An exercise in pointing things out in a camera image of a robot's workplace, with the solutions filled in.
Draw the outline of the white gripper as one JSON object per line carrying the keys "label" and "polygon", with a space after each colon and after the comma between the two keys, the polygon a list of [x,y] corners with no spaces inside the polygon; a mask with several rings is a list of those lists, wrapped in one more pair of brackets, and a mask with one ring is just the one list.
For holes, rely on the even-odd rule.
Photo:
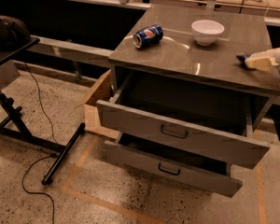
{"label": "white gripper", "polygon": [[249,69],[270,71],[274,66],[280,71],[280,48],[256,52],[245,60]]}

